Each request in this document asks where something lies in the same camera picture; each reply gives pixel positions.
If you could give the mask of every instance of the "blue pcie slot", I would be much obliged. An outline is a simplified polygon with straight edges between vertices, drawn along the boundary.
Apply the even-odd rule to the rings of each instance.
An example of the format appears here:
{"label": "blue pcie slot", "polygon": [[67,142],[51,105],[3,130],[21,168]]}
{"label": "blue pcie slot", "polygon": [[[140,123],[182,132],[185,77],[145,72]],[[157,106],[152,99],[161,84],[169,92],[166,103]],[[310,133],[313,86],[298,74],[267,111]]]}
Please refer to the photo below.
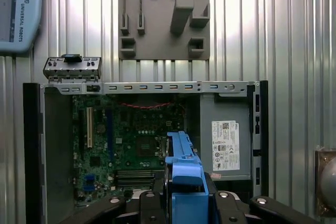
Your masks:
{"label": "blue pcie slot", "polygon": [[112,121],[112,110],[105,110],[106,121],[107,121],[107,150],[110,155],[110,161],[113,160],[113,121]]}

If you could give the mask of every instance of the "metal bolt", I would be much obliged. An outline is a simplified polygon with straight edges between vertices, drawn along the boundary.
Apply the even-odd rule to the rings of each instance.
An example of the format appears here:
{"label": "metal bolt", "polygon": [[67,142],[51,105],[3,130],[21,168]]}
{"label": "metal bolt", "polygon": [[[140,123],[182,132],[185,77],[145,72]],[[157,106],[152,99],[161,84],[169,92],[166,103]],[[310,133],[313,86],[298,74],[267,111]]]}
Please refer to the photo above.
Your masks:
{"label": "metal bolt", "polygon": [[114,198],[114,199],[111,199],[111,201],[110,201],[111,203],[118,203],[119,202],[119,199],[117,199],[117,198]]}
{"label": "metal bolt", "polygon": [[229,194],[227,194],[227,193],[220,193],[219,194],[222,198],[227,198],[227,197],[229,197]]}
{"label": "metal bolt", "polygon": [[267,200],[265,200],[265,199],[262,199],[262,198],[258,198],[258,199],[257,199],[257,202],[258,202],[259,204],[262,204],[262,205],[264,205],[264,204],[266,204],[266,203],[267,203]]}

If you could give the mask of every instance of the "screw hole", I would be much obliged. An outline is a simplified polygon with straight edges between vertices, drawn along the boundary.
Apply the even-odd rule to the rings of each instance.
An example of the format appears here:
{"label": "screw hole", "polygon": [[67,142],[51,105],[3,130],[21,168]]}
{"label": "screw hole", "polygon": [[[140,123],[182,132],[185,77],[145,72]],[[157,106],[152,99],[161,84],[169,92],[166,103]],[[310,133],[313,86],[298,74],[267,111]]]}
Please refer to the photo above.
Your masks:
{"label": "screw hole", "polygon": [[238,219],[237,219],[236,217],[230,217],[230,218],[229,218],[229,221],[231,221],[231,222],[237,222]]}

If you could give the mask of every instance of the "red wire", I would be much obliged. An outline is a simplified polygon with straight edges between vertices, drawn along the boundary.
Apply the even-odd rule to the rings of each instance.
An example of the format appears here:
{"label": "red wire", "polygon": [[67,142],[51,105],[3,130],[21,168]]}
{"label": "red wire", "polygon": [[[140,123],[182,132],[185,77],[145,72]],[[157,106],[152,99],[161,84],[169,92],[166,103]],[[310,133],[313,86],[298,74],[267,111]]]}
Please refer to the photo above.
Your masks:
{"label": "red wire", "polygon": [[158,108],[158,107],[164,107],[164,106],[168,106],[169,104],[171,104],[171,102],[167,102],[167,103],[162,103],[156,106],[147,106],[147,107],[143,107],[143,106],[134,106],[128,103],[120,103],[123,106],[127,106],[127,107],[131,107],[131,108],[135,108],[135,109],[154,109],[154,108]]}

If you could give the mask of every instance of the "gray wall-mounted holder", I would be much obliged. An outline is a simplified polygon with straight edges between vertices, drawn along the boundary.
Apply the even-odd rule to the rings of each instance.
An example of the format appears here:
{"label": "gray wall-mounted holder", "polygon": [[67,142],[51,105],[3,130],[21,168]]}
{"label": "gray wall-mounted holder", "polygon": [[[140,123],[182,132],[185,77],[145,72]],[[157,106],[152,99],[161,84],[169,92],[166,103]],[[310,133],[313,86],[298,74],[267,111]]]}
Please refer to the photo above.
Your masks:
{"label": "gray wall-mounted holder", "polygon": [[209,0],[119,0],[119,58],[209,59],[209,11]]}

